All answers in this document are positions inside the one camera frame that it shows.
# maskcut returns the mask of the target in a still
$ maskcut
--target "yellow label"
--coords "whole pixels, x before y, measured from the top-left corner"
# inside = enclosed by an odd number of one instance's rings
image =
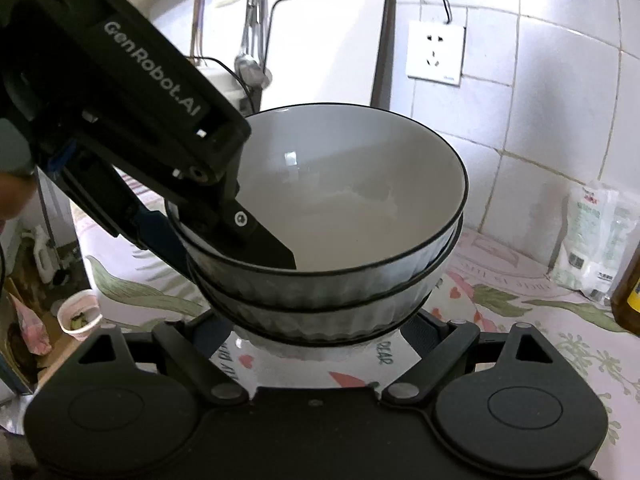
[[[636,283],[627,300],[633,310],[640,312],[640,280]]]

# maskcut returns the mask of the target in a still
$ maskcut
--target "brown bottle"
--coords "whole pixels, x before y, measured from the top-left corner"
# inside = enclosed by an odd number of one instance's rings
[[[611,295],[611,309],[622,328],[640,335],[640,246]]]

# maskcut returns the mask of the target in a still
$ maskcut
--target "electrical outlet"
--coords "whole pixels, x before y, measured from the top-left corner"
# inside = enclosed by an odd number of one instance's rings
[[[409,23],[406,53],[408,77],[450,85],[460,84],[465,27],[443,23]]]

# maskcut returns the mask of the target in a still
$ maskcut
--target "cutting board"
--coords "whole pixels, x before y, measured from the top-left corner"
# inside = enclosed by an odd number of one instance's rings
[[[388,109],[396,0],[279,0],[260,110],[305,103]]]

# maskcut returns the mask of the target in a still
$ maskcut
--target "pink plastic bag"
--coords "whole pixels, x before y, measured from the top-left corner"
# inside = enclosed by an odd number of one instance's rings
[[[18,313],[18,322],[22,339],[27,345],[29,352],[36,355],[47,355],[51,352],[49,334],[42,320],[28,306],[11,296],[15,309]]]

